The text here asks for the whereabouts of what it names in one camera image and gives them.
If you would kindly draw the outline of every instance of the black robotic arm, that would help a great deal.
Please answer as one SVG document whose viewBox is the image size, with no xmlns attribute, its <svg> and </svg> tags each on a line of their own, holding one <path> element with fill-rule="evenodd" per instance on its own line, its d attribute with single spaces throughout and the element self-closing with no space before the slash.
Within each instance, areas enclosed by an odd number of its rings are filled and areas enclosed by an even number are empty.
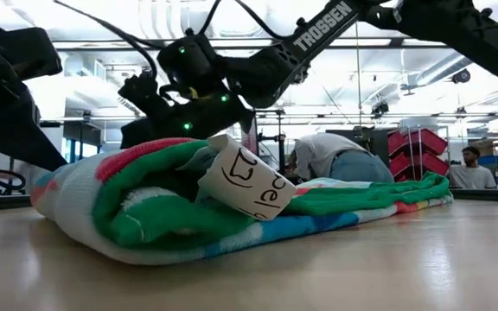
<svg viewBox="0 0 498 311">
<path fill-rule="evenodd" d="M 498 77 L 498 23 L 471 0 L 403 0 L 395 8 L 367 1 L 332 0 L 312 20 L 297 22 L 288 39 L 248 59 L 219 58 L 232 90 L 255 108 L 273 105 L 299 82 L 310 62 L 357 20 L 454 48 Z"/>
<path fill-rule="evenodd" d="M 248 10 L 241 0 L 235 1 Z M 297 21 L 294 34 L 273 35 L 278 43 L 249 58 L 218 55 L 204 31 L 189 30 L 186 37 L 163 47 L 89 16 L 129 42 L 151 66 L 150 73 L 127 79 L 119 92 L 147 116 L 123 127 L 123 147 L 171 136 L 204 139 L 238 122 L 247 131 L 254 113 L 241 98 L 253 108 L 272 106 L 289 85 L 303 82 L 311 61 L 358 20 L 443 42 L 498 76 L 498 23 L 489 18 L 488 10 L 476 10 L 470 0 L 405 0 L 393 9 L 380 7 L 381 2 L 385 1 L 329 1 L 310 21 Z M 138 43 L 162 49 L 157 60 L 170 85 L 158 93 L 155 61 Z M 0 152 L 50 170 L 65 163 L 37 127 L 35 104 L 22 83 L 61 70 L 61 60 L 43 29 L 0 29 Z M 166 90 L 178 91 L 189 102 L 174 103 Z"/>
</svg>

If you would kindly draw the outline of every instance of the red plastic crate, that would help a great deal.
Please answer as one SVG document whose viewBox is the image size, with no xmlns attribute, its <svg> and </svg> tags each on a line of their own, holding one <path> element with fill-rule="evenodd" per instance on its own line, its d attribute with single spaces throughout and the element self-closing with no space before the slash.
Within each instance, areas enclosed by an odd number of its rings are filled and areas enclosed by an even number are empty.
<svg viewBox="0 0 498 311">
<path fill-rule="evenodd" d="M 423 151 L 428 151 L 436 156 L 440 156 L 445 152 L 448 145 L 447 141 L 429 129 L 421 129 L 420 131 L 411 133 L 413 147 L 416 147 L 419 144 L 420 132 L 422 134 Z M 408 142 L 408 135 L 405 136 L 405 140 Z"/>
<path fill-rule="evenodd" d="M 406 158 L 404 154 L 395 156 L 391 161 L 389 161 L 389 170 L 393 177 L 405 172 L 407 168 L 411 166 L 411 162 Z"/>
<path fill-rule="evenodd" d="M 405 175 L 400 175 L 399 177 L 395 178 L 395 182 L 405 182 L 405 181 L 408 181 Z"/>
<path fill-rule="evenodd" d="M 414 159 L 414 169 L 416 172 L 417 178 L 422 178 L 420 175 L 420 155 L 415 155 Z M 433 172 L 442 176 L 447 175 L 449 173 L 449 163 L 439 159 L 436 155 L 433 155 L 429 152 L 424 152 L 422 154 L 422 167 L 425 172 Z"/>
<path fill-rule="evenodd" d="M 407 145 L 408 140 L 405 140 L 403 134 L 400 131 L 395 130 L 389 133 L 387 138 L 387 151 L 389 156 L 394 156 L 394 154 L 401 149 L 403 146 Z"/>
</svg>

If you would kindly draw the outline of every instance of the folded towel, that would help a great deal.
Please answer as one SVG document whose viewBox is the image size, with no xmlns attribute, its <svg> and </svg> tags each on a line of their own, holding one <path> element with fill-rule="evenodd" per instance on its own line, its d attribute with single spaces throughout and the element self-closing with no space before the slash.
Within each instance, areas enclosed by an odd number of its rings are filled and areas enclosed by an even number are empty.
<svg viewBox="0 0 498 311">
<path fill-rule="evenodd" d="M 199 189 L 215 157 L 206 141 L 144 143 L 47 174 L 31 199 L 71 238 L 145 265 L 214 257 L 452 201 L 449 182 L 435 174 L 399 184 L 322 178 L 298 186 L 278 217 L 259 221 Z"/>
</svg>

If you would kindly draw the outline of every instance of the desk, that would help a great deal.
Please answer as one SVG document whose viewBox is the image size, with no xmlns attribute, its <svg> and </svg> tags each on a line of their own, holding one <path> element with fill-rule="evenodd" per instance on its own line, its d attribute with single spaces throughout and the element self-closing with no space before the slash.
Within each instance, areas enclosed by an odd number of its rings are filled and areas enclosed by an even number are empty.
<svg viewBox="0 0 498 311">
<path fill-rule="evenodd" d="M 498 202 L 457 201 L 169 267 L 113 262 L 0 211 L 0 310 L 498 310 Z"/>
</svg>

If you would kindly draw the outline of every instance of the jeans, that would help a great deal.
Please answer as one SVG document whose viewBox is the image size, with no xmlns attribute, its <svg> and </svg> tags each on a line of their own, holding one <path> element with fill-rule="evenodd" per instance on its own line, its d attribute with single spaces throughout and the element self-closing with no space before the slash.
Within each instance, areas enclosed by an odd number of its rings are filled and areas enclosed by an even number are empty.
<svg viewBox="0 0 498 311">
<path fill-rule="evenodd" d="M 386 164 L 376 155 L 347 150 L 334 159 L 330 178 L 338 181 L 394 182 Z"/>
</svg>

